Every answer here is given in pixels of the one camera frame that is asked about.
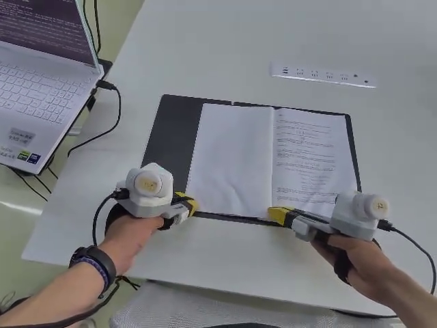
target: laptop sticker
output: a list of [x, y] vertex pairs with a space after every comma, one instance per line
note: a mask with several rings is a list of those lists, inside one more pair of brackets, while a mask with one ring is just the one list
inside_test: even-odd
[[18, 154], [17, 159], [25, 162], [25, 161], [27, 161], [29, 156], [30, 156], [30, 152], [23, 150], [22, 152], [20, 152], [20, 154]]
[[14, 144], [18, 144], [20, 146], [28, 146], [35, 136], [35, 133], [23, 131], [19, 128], [12, 128], [9, 132], [8, 139]]
[[20, 150], [13, 146], [0, 145], [0, 158], [9, 162], [15, 161]]
[[41, 155], [38, 155], [38, 154], [32, 154], [32, 155], [30, 155], [30, 157], [27, 159], [27, 162], [28, 162], [28, 163], [31, 163], [31, 164], [36, 164], [36, 163], [38, 163], [38, 161], [40, 160], [40, 158], [41, 158]]

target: hand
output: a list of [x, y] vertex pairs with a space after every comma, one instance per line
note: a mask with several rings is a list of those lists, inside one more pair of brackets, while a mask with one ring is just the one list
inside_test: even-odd
[[144, 248], [151, 235], [163, 224], [161, 217], [135, 219], [125, 215], [109, 227], [98, 248], [112, 259], [117, 275], [123, 275], [133, 265], [135, 256]]
[[[311, 244], [325, 260], [334, 265], [333, 253], [317, 242]], [[328, 244], [348, 253], [354, 266], [348, 275], [350, 285], [369, 299], [387, 305], [391, 281], [397, 275], [398, 269], [381, 249], [369, 241], [335, 235], [329, 238]]]

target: laptop screen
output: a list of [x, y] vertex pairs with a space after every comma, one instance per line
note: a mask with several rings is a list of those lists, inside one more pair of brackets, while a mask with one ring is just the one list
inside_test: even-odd
[[0, 41], [94, 66], [75, 0], [0, 0]]

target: power outlet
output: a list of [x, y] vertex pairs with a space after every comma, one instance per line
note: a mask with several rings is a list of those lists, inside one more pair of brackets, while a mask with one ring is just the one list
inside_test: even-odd
[[271, 63], [270, 74], [272, 77], [283, 77], [286, 79], [326, 82], [351, 85], [354, 87], [368, 87], [372, 89], [376, 88], [376, 81], [374, 78], [357, 72], [339, 72], [336, 70], [305, 68], [302, 66]]

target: paper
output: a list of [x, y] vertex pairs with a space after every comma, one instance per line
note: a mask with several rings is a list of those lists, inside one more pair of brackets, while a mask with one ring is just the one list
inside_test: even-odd
[[273, 117], [271, 107], [203, 106], [186, 187], [200, 211], [266, 216]]
[[274, 116], [273, 206], [331, 215], [336, 195], [356, 190], [344, 116], [292, 109]]

